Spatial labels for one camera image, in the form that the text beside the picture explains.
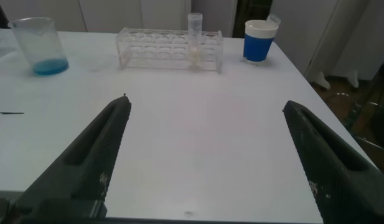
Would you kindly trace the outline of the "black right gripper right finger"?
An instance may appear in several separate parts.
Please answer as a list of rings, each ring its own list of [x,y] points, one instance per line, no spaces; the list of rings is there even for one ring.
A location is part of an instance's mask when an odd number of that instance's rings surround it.
[[[283,109],[324,223],[384,223],[384,173],[305,106]]]

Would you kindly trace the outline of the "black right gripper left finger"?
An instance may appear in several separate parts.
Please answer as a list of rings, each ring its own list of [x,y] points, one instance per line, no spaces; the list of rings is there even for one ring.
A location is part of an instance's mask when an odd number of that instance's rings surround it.
[[[78,223],[104,218],[131,102],[110,103],[17,198],[2,223]]]

